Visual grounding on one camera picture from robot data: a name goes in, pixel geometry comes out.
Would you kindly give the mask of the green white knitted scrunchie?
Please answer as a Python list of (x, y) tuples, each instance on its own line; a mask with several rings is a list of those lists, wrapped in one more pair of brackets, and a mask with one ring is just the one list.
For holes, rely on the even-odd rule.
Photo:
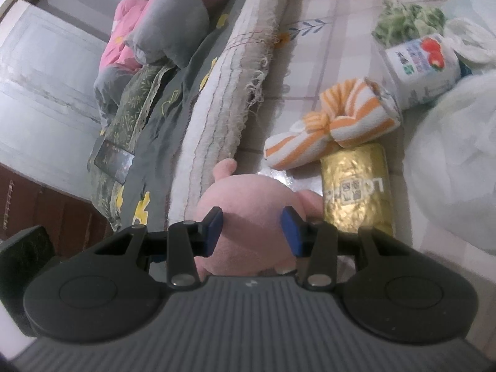
[(373, 38), (384, 48), (430, 34), (444, 34), (445, 14), (440, 8), (386, 0)]

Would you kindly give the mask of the white plastic bag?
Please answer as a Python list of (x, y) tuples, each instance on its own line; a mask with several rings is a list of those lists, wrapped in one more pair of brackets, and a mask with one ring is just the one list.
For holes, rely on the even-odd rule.
[(471, 75), (413, 133), (404, 177), (438, 227), (495, 251), (495, 0), (449, 0), (444, 35)]

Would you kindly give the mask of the orange white striped towel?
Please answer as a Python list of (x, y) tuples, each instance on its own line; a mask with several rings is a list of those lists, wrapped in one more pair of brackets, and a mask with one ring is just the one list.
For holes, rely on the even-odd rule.
[(353, 148), (394, 131), (401, 111), (380, 84), (353, 78), (320, 93), (320, 108), (305, 114), (286, 132), (266, 139), (269, 167), (287, 171)]

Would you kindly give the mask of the gold foil package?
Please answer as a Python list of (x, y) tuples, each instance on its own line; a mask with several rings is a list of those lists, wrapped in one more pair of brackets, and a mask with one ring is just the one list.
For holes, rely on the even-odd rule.
[(383, 146), (364, 144), (320, 160), (324, 217), (345, 233), (374, 227), (392, 236), (394, 221)]

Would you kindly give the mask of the strawberry yogurt cup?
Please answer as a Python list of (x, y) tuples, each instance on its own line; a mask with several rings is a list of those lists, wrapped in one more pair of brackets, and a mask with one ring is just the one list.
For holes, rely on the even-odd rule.
[(440, 34), (377, 48), (383, 83), (400, 111), (433, 103), (462, 78), (455, 51)]

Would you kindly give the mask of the pink plush pig toy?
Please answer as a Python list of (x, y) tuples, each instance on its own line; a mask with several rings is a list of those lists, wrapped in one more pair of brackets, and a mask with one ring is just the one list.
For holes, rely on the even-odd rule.
[(303, 220), (322, 218), (324, 199), (310, 190), (293, 191), (266, 175), (236, 175), (237, 162), (224, 159), (213, 169), (215, 182), (199, 199), (194, 220), (215, 206), (223, 227), (214, 252), (195, 258), (201, 280), (209, 276), (261, 276), (296, 269), (281, 228), (281, 213), (293, 207)]

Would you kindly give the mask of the white frayed mattress pad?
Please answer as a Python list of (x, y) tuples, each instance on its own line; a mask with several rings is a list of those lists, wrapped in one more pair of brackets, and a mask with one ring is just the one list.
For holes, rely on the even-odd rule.
[(241, 143), (250, 106), (263, 99), (288, 0), (245, 0), (227, 44), (193, 106), (175, 166), (165, 224), (191, 218), (212, 170)]

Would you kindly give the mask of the white cabinet door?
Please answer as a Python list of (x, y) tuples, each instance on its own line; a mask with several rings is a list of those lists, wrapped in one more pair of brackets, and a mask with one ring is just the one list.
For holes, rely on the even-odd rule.
[(104, 42), (24, 0), (1, 21), (1, 163), (68, 195), (91, 196), (100, 131), (93, 83)]

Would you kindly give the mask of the pink grey quilt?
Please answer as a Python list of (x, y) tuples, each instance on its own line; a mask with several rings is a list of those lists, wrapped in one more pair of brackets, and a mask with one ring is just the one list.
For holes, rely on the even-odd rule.
[(226, 0), (122, 0), (93, 85), (100, 121), (115, 117), (124, 88), (144, 65), (187, 66)]

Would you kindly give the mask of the green patterned pillow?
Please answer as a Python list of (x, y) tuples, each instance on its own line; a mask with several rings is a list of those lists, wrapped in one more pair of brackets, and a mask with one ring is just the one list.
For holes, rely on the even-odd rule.
[(101, 70), (93, 89), (103, 136), (134, 152), (158, 92), (176, 73), (175, 65), (145, 65), (137, 71), (110, 65)]

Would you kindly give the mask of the plaid floral table cloth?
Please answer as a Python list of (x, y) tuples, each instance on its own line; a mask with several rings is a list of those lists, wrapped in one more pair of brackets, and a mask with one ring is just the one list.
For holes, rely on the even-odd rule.
[[(241, 173), (259, 173), (295, 190), (322, 191), (320, 166), (290, 172), (272, 170), (263, 159), (266, 138), (288, 130), (306, 113), (318, 109), (320, 93), (333, 84), (356, 77), (381, 77), (373, 61), (376, 26), (386, 0), (290, 0), (281, 22), (280, 42), (264, 83), (265, 100), (250, 111), (236, 154)], [(399, 0), (440, 6), (445, 0)], [(387, 154), (398, 238), (417, 250), (493, 281), (495, 258), (451, 233), (434, 227), (410, 200), (403, 178), (404, 138), (416, 125), (404, 126), (381, 138)]]

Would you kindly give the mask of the dark green bed sheet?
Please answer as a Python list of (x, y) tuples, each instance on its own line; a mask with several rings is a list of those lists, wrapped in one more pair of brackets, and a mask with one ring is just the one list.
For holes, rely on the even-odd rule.
[(102, 135), (95, 143), (87, 165), (91, 201), (113, 231), (132, 224), (146, 224), (155, 231), (166, 226), (166, 204), (193, 106), (244, 2), (226, 0), (217, 9), (208, 34), (188, 65), (177, 68), (176, 75), (158, 92), (131, 153), (135, 158), (124, 185), (94, 165), (100, 145), (108, 139)]

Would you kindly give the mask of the black smartphone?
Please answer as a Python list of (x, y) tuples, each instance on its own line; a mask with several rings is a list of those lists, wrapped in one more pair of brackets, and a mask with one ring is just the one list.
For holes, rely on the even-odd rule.
[(106, 175), (124, 185), (134, 158), (135, 156), (129, 151), (105, 139), (100, 145), (93, 163)]

